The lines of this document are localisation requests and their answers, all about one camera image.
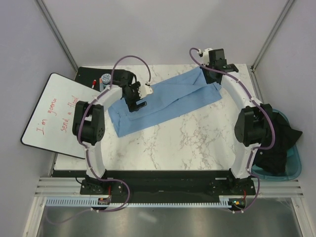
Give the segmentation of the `light blue long sleeve shirt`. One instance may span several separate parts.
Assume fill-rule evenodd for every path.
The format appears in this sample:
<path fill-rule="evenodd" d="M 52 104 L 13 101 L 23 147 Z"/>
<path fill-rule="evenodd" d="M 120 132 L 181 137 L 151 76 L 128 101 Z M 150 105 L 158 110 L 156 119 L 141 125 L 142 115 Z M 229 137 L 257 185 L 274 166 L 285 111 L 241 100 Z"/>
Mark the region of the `light blue long sleeve shirt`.
<path fill-rule="evenodd" d="M 169 78 L 152 86 L 154 92 L 141 102 L 147 105 L 130 112 L 124 100 L 116 101 L 109 116 L 118 137 L 158 125 L 222 99 L 220 84 L 207 84 L 202 69 Z"/>

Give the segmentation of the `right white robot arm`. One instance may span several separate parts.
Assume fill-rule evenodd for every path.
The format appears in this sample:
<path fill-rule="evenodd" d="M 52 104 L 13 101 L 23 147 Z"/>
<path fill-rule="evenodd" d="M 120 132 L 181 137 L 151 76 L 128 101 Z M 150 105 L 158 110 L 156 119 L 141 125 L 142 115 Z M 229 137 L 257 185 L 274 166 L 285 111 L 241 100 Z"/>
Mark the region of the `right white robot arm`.
<path fill-rule="evenodd" d="M 198 50 L 202 58 L 202 71 L 207 84 L 218 83 L 235 102 L 239 114 L 234 126 L 234 135 L 240 146 L 230 168 L 234 176 L 226 182 L 227 191 L 238 194 L 244 188 L 242 179 L 251 175 L 251 167 L 257 150 L 271 149 L 276 140 L 272 123 L 272 107 L 252 96 L 241 81 L 235 64 L 228 64 L 223 49 Z"/>

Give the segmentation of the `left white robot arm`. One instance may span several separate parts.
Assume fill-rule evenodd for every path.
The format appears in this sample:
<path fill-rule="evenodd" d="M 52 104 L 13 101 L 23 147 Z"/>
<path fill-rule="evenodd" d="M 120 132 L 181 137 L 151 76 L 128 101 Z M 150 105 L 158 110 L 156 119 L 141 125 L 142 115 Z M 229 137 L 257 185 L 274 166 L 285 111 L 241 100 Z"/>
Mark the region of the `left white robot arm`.
<path fill-rule="evenodd" d="M 72 132 L 86 155 L 86 175 L 93 179 L 91 188 L 97 194 L 108 190 L 104 179 L 106 168 L 101 152 L 101 140 L 105 134 L 104 113 L 115 102 L 124 101 L 132 113 L 147 105 L 143 99 L 153 94 L 149 84 L 142 84 L 133 73 L 124 72 L 117 80 L 114 76 L 101 76 L 101 92 L 92 102 L 78 101 L 75 106 Z"/>

